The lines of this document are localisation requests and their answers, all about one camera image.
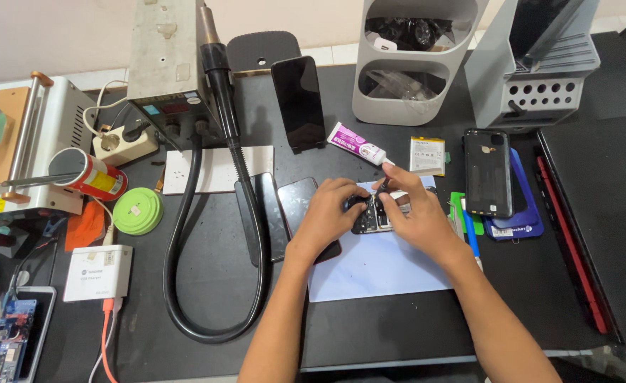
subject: white glue tube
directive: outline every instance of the white glue tube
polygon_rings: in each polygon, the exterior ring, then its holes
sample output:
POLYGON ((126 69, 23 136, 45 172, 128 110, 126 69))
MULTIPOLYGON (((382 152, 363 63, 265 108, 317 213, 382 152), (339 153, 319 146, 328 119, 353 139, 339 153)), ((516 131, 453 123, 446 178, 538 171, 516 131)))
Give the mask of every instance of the white glue tube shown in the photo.
POLYGON ((332 133, 327 137, 327 142, 353 152, 375 165, 381 165, 383 162, 394 165, 393 162, 386 158, 385 151, 378 146, 368 143, 365 141, 365 138, 353 133, 348 127, 343 126, 342 123, 337 123, 332 133))

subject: hand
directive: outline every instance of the hand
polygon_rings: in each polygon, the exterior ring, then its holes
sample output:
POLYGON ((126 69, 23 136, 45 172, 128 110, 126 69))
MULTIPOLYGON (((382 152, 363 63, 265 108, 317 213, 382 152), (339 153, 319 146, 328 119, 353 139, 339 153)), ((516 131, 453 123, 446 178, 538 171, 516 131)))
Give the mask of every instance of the hand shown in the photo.
MULTIPOLYGON (((466 244, 453 231, 438 203, 438 197, 425 190, 422 181, 415 174, 386 162, 382 167, 391 178, 389 191, 400 189, 408 192, 407 196, 398 199, 401 205, 409 202, 412 208, 410 213, 403 215, 388 193, 379 195, 394 231, 413 247, 428 254, 437 264, 444 266, 449 261, 449 256, 460 252, 457 250, 466 244)), ((383 181, 379 180, 372 189, 377 190, 383 181)))
POLYGON ((359 203, 344 213, 342 203, 352 195, 368 197, 369 193, 350 179, 337 178, 333 181, 327 178, 311 198, 299 230, 287 245, 285 260, 293 255, 303 260, 306 266, 313 265, 327 245, 351 230, 360 213, 368 207, 359 203))

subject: green tool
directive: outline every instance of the green tool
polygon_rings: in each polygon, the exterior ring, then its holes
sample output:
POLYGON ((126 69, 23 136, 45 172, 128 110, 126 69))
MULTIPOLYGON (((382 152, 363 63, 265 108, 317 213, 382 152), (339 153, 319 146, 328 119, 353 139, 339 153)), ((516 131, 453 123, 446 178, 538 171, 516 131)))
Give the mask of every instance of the green tool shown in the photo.
POLYGON ((147 187, 136 187, 119 197, 112 212, 117 230, 143 235, 157 226, 164 214, 162 197, 147 187))
MULTIPOLYGON (((464 224, 464 215, 462 215, 462 203, 459 201, 461 197, 465 196, 464 193, 458 193, 456 191, 450 193, 450 202, 457 207, 457 217, 462 222, 462 230, 464 234, 467 234, 467 227, 464 224)), ((453 205, 450 206, 450 214, 454 217, 453 205)), ((471 214, 471 219, 474 221, 474 231, 476 235, 483 235, 483 222, 478 214, 471 214)))

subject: white power cable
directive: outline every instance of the white power cable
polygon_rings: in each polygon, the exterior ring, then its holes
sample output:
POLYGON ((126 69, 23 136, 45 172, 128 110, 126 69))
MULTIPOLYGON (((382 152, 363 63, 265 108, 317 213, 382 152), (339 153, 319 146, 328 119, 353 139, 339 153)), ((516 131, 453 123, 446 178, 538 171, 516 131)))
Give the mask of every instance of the white power cable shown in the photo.
POLYGON ((100 106, 100 103, 103 101, 103 94, 105 94, 105 89, 107 88, 108 85, 110 85, 111 83, 122 83, 122 84, 128 84, 129 81, 122 81, 122 80, 113 80, 110 81, 109 83, 106 83, 105 85, 103 85, 103 87, 101 88, 100 93, 98 93, 98 100, 96 101, 96 106, 100 106))
POLYGON ((88 107, 86 109, 84 109, 84 112, 82 113, 82 120, 84 121, 84 125, 86 125, 86 127, 88 128, 88 130, 90 130, 93 134, 97 135, 98 137, 103 137, 103 133, 102 132, 98 132, 96 131, 96 129, 94 129, 91 124, 88 123, 88 120, 86 119, 86 113, 91 110, 91 109, 95 109, 96 113, 95 113, 95 117, 94 117, 94 121, 96 118, 98 118, 98 110, 100 109, 108 109, 108 108, 112 108, 113 106, 119 105, 121 104, 123 101, 126 101, 127 98, 122 98, 121 100, 115 102, 114 104, 110 104, 110 105, 106 105, 106 106, 101 106, 100 103, 103 100, 103 94, 105 92, 105 88, 107 88, 107 85, 110 85, 111 83, 123 83, 123 84, 128 84, 128 81, 122 81, 122 80, 113 80, 110 81, 109 83, 106 83, 105 85, 103 85, 103 88, 101 88, 100 93, 98 94, 98 100, 96 101, 96 106, 91 106, 88 107))
MULTIPOLYGON (((114 299, 114 306, 112 308, 112 324, 110 325, 110 334, 107 335, 107 340, 105 340, 105 349, 107 349, 107 346, 110 345, 112 334, 114 334, 114 326, 117 323, 117 314, 119 313, 119 310, 122 308, 123 300, 124 300, 123 298, 114 299)), ((100 353, 100 355, 98 355, 98 359, 96 360, 95 366, 93 366, 93 370, 91 370, 91 375, 88 376, 88 383, 93 383, 93 377, 95 376, 96 370, 98 369, 98 366, 101 364, 102 361, 103 361, 103 353, 100 353)))
POLYGON ((105 238, 103 238, 103 246, 110 246, 114 242, 114 218, 112 217, 112 212, 105 206, 103 200, 100 198, 93 198, 96 200, 98 204, 100 204, 103 209, 110 215, 110 225, 107 227, 107 231, 105 232, 105 238))

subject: laptop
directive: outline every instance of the laptop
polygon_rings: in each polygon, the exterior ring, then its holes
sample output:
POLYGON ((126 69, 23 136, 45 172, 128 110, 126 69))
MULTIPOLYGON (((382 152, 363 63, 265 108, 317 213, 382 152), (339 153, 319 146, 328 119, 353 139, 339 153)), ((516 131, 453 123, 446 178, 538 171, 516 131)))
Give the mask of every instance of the laptop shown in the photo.
POLYGON ((626 117, 543 127, 538 137, 604 315, 626 344, 626 117))

